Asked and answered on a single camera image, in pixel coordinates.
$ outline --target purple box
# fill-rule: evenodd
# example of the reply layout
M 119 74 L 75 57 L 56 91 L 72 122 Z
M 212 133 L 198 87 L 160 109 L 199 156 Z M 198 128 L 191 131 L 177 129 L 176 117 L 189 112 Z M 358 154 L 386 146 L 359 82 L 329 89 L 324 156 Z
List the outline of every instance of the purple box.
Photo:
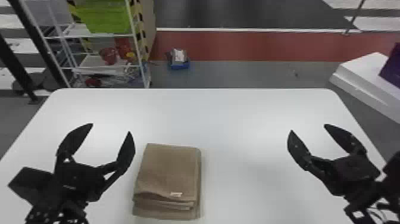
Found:
M 400 88 L 400 43 L 396 43 L 379 76 Z

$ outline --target folded towel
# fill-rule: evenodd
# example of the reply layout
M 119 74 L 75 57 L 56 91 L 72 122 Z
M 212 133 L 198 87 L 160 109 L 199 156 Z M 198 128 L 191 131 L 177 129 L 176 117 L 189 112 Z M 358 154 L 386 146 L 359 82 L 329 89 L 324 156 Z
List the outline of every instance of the folded towel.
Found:
M 136 179 L 133 214 L 156 219 L 198 218 L 200 178 L 197 148 L 148 144 Z

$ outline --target towel label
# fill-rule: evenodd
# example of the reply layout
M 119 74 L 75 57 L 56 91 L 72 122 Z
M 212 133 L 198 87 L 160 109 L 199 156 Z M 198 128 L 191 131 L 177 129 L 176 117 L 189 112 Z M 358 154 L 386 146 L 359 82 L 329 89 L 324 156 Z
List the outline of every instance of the towel label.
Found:
M 177 198 L 180 198 L 181 196 L 182 196 L 182 192 L 171 192 L 170 193 L 170 196 L 171 197 L 177 197 Z

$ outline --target table top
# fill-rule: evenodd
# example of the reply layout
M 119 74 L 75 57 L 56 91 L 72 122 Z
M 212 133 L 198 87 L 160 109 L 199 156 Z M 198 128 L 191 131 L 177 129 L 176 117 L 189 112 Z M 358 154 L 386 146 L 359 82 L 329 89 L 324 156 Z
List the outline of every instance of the table top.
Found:
M 286 148 L 293 129 L 324 158 L 346 153 L 326 123 L 352 132 L 381 169 L 385 162 L 339 97 L 327 89 L 62 89 L 54 92 L 0 161 L 2 223 L 24 223 L 31 206 L 7 184 L 23 166 L 52 171 L 65 135 L 94 123 L 74 158 L 97 166 L 115 160 L 128 131 L 133 163 L 87 219 L 100 223 L 181 223 L 135 217 L 132 195 L 147 143 L 202 151 L 202 217 L 191 223 L 351 223 L 346 201 L 303 171 Z

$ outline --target red floor stripe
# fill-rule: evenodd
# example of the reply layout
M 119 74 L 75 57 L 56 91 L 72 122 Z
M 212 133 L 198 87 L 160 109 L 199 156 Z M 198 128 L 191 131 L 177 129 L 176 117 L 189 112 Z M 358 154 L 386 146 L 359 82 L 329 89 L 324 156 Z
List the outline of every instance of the red floor stripe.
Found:
M 192 60 L 348 61 L 372 52 L 390 53 L 399 33 L 157 32 L 151 60 L 172 48 Z

